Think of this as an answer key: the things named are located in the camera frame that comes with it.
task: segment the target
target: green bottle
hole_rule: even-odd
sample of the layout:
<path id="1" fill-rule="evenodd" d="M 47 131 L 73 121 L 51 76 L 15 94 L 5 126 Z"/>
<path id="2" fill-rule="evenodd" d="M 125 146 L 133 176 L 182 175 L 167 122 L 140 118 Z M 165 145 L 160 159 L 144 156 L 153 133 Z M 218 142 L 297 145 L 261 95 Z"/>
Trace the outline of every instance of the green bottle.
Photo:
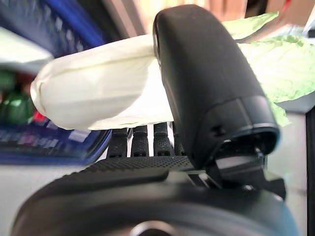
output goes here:
<path id="1" fill-rule="evenodd" d="M 13 91 L 15 89 L 15 73 L 0 70 L 0 91 Z"/>
<path id="2" fill-rule="evenodd" d="M 11 92 L 0 106 L 0 120 L 12 125 L 28 124 L 34 113 L 34 105 L 30 96 Z"/>

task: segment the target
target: black rubber grip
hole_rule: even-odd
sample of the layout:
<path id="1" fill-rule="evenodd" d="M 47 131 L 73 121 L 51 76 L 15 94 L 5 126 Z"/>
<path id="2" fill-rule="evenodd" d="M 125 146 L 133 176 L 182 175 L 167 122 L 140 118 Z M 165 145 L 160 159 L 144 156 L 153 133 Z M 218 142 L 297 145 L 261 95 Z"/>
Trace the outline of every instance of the black rubber grip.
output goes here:
<path id="1" fill-rule="evenodd" d="M 168 138 L 167 123 L 154 125 L 154 156 L 174 156 L 174 149 Z"/>
<path id="2" fill-rule="evenodd" d="M 146 125 L 133 129 L 131 157 L 149 156 L 148 128 Z"/>
<path id="3" fill-rule="evenodd" d="M 127 157 L 127 128 L 113 129 L 106 157 Z"/>

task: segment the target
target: blue plastic crate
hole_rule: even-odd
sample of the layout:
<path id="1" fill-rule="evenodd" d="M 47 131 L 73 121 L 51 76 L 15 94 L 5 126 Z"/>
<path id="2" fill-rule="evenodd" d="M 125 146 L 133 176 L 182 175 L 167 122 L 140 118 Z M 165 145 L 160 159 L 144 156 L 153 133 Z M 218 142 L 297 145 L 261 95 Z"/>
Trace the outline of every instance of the blue plastic crate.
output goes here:
<path id="1" fill-rule="evenodd" d="M 104 33 L 74 0 L 0 0 L 0 26 L 55 57 L 107 42 Z"/>
<path id="2" fill-rule="evenodd" d="M 0 0 L 0 26 L 50 51 L 55 57 L 106 43 L 104 34 L 73 0 Z M 93 163 L 111 131 L 64 130 L 50 120 L 25 126 L 0 124 L 0 163 Z"/>

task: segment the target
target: red object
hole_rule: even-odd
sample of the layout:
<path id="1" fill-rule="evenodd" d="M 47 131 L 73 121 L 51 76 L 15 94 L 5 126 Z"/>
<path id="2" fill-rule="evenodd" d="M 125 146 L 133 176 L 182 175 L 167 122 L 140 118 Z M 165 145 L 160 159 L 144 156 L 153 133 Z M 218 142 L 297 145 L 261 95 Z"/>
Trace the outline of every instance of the red object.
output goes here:
<path id="1" fill-rule="evenodd" d="M 38 111 L 34 112 L 33 115 L 33 120 L 37 121 L 37 122 L 43 122 L 45 121 L 46 117 L 43 116 L 41 113 L 39 113 Z"/>
<path id="2" fill-rule="evenodd" d="M 16 80 L 19 84 L 29 84 L 35 79 L 35 75 L 31 75 L 25 72 L 17 72 Z"/>
<path id="3" fill-rule="evenodd" d="M 282 9 L 280 11 L 281 13 L 287 10 L 287 8 L 291 5 L 291 1 L 292 0 L 285 0 L 285 2 L 283 4 L 283 7 L 282 7 Z"/>
<path id="4" fill-rule="evenodd" d="M 27 95 L 31 94 L 31 83 L 26 83 L 22 85 L 23 92 Z"/>

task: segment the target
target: clip jaw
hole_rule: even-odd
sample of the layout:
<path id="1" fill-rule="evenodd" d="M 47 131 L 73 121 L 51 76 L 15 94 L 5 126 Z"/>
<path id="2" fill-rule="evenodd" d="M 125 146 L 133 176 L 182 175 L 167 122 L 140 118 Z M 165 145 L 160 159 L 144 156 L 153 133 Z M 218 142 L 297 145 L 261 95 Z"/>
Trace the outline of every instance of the clip jaw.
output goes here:
<path id="1" fill-rule="evenodd" d="M 217 187 L 250 185 L 285 198 L 283 179 L 266 179 L 259 156 L 280 131 L 269 103 L 231 35 L 207 10 L 184 5 L 159 12 L 153 25 L 174 123 L 187 156 Z"/>

